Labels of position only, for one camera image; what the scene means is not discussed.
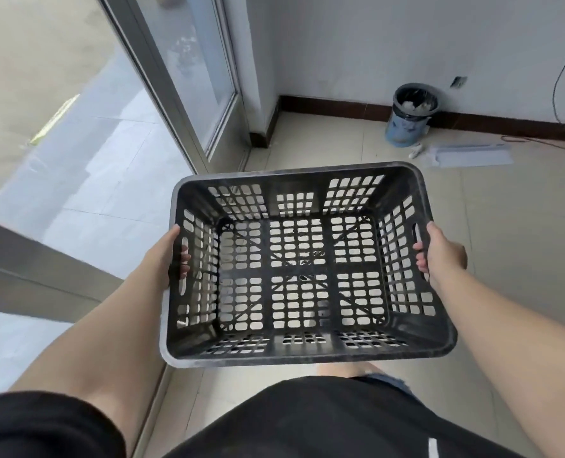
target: black cable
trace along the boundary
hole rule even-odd
[[[556,111],[556,88],[558,87],[558,82],[561,80],[562,74],[565,72],[565,65],[562,66],[561,73],[558,74],[558,78],[554,84],[554,89],[552,90],[552,108],[554,109],[554,117],[556,117],[556,121],[561,124],[562,121],[558,117],[558,111]]]
[[[529,137],[512,137],[509,135],[503,135],[501,137],[501,140],[505,141],[506,143],[528,143],[528,142],[535,142],[535,143],[541,143],[542,145],[547,145],[547,146],[553,146],[555,148],[560,148],[560,149],[564,149],[565,150],[565,146],[559,146],[559,145],[555,145],[553,143],[549,143],[549,142],[545,142],[543,140],[537,140],[535,138],[529,138]]]

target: plastic crate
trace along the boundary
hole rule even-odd
[[[445,355],[457,333],[412,250],[430,220],[422,174],[404,162],[181,180],[164,359],[185,368]]]

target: electrical outlet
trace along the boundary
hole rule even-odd
[[[456,76],[450,85],[450,88],[461,88],[467,82],[467,76]]]

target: brown baseboard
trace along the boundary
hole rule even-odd
[[[287,95],[282,95],[278,102],[279,106],[277,108],[279,107],[280,111],[299,112],[302,114],[328,115],[381,122],[388,121],[391,115],[391,106],[382,104]],[[439,112],[429,121],[429,125],[434,128],[565,141],[565,124],[555,122],[461,114],[457,112]]]
[[[270,142],[272,140],[272,135],[274,134],[274,129],[276,128],[276,123],[278,122],[278,115],[281,111],[281,100],[278,98],[276,102],[276,106],[274,107],[274,112],[272,113],[272,117],[270,119],[270,123],[268,124],[268,130],[263,133],[254,133],[251,132],[249,137],[251,139],[251,146],[254,148],[269,148]]]

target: hand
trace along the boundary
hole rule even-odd
[[[155,279],[162,290],[165,290],[170,285],[168,280],[168,267],[172,260],[172,245],[177,236],[179,236],[179,233],[179,225],[174,225],[170,228],[170,230],[146,252],[143,261],[137,269],[141,270],[141,274],[146,274],[148,279]],[[180,261],[182,264],[180,266],[180,277],[185,278],[189,271],[187,262],[192,256],[187,254],[187,246],[182,246],[180,252]]]
[[[464,270],[467,268],[467,253],[462,244],[448,241],[442,230],[434,222],[427,223],[427,232],[429,232],[431,239],[427,257],[422,252],[422,241],[417,242],[412,247],[414,250],[420,251],[416,254],[418,269],[429,274],[429,282],[437,291],[439,282],[449,270]]]

